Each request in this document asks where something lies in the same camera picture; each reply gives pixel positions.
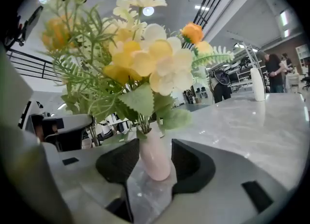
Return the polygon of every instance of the pink vase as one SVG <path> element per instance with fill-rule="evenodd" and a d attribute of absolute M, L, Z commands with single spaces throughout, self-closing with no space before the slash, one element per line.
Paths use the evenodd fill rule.
<path fill-rule="evenodd" d="M 146 134 L 146 140 L 140 140 L 140 157 L 145 172 L 156 181 L 165 180 L 171 170 L 170 159 L 160 139 L 159 132 L 154 128 Z"/>

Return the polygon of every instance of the table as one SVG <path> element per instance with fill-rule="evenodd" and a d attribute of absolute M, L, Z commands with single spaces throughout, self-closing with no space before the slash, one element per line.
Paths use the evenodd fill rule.
<path fill-rule="evenodd" d="M 171 139 L 176 138 L 194 142 L 196 145 L 203 145 L 206 149 L 214 147 L 241 155 L 247 161 L 261 168 L 260 171 L 271 175 L 286 190 L 291 190 L 296 187 L 300 180 L 308 155 L 310 136 L 308 111 L 305 109 L 306 106 L 300 94 L 266 94 L 265 98 L 266 100 L 263 102 L 256 102 L 253 93 L 244 93 L 194 111 L 192 112 L 193 122 L 191 125 L 186 128 L 167 131 L 162 141 L 169 151 L 171 149 Z M 96 206 L 93 209 L 97 211 L 101 209 L 100 216 L 96 214 L 87 220 L 90 224 L 98 221 L 106 222 L 107 216 L 109 216 L 109 220 L 112 218 L 104 210 L 104 207 L 109 199 L 113 199 L 120 194 L 121 189 L 108 184 L 104 178 L 100 177 L 94 169 L 94 163 L 100 154 L 118 145 L 120 144 L 60 153 L 58 156 L 61 159 L 70 157 L 80 159 L 79 162 L 62 168 L 62 173 L 55 163 L 50 163 L 52 173 L 64 199 L 79 218 L 83 211 L 81 208 L 78 208 L 77 211 L 75 207 L 76 200 L 73 200 L 75 188 L 65 182 L 65 172 L 71 175 L 72 180 L 78 182 L 80 198 L 82 192 L 84 192 L 87 195 L 87 198 L 86 196 L 83 198 L 86 199 L 84 202 Z M 142 165 L 138 162 L 127 183 L 132 186 L 135 185 L 135 182 L 144 182 L 145 189 L 149 187 L 151 192 L 157 192 L 157 194 L 142 194 L 136 191 L 138 188 L 128 187 L 131 188 L 130 193 L 136 194 L 133 201 L 144 202 L 146 208 L 150 206 L 147 205 L 147 202 L 151 201 L 156 204 L 161 201 L 157 208 L 151 206 L 148 210 L 154 214 L 154 220 L 154 217 L 160 215 L 171 200 L 168 192 L 169 187 L 171 188 L 174 183 L 173 180 L 175 179 L 173 179 L 172 174 L 168 181 L 150 181 L 145 175 Z M 197 194 L 199 193 L 190 196 L 188 203 L 183 204 L 182 211 L 180 210 L 182 201 L 176 199 L 179 204 L 169 206 L 161 216 L 163 219 L 160 218 L 158 221 L 165 220 L 162 223 L 174 223 L 171 218 L 172 213 L 176 213 L 176 211 L 179 223 L 182 223 L 180 221 L 187 223 L 189 218 L 193 220 L 196 208 L 191 203 L 195 202 Z M 213 197 L 216 201 L 217 194 L 213 195 Z M 84 214 L 87 215 L 88 211 L 94 212 L 93 209 L 84 210 Z M 134 206 L 133 204 L 132 209 L 137 215 L 139 211 L 138 205 Z M 137 221 L 145 220 L 145 213 L 145 211 L 140 211 L 140 216 L 135 217 L 135 219 Z M 229 216 L 225 216 L 225 214 L 221 216 L 222 223 L 229 223 Z M 194 217 L 204 218 L 205 216 L 203 212 L 199 212 Z"/>

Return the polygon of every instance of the white bottle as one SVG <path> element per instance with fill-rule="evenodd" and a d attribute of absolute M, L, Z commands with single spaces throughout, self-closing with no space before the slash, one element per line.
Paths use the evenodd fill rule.
<path fill-rule="evenodd" d="M 257 68 L 250 70 L 255 100 L 260 102 L 265 100 L 264 84 L 260 72 Z"/>

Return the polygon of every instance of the person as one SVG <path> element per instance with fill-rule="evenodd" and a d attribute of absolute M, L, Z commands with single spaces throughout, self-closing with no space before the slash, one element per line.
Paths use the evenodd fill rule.
<path fill-rule="evenodd" d="M 287 67 L 293 67 L 292 60 L 287 56 L 287 53 L 282 54 L 282 58 L 285 59 Z"/>
<path fill-rule="evenodd" d="M 270 81 L 270 93 L 284 93 L 282 71 L 285 70 L 276 54 L 265 54 L 267 76 Z"/>

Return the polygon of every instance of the orange flower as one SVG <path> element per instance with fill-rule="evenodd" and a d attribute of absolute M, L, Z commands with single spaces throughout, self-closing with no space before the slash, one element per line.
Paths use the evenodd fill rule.
<path fill-rule="evenodd" d="M 194 24 L 193 22 L 189 22 L 185 27 L 183 27 L 181 34 L 186 42 L 193 44 L 200 42 L 203 38 L 202 27 Z"/>
<path fill-rule="evenodd" d="M 70 33 L 62 21 L 63 19 L 63 16 L 61 18 L 53 18 L 46 24 L 46 31 L 42 34 L 42 42 L 50 51 L 62 49 L 68 45 Z"/>

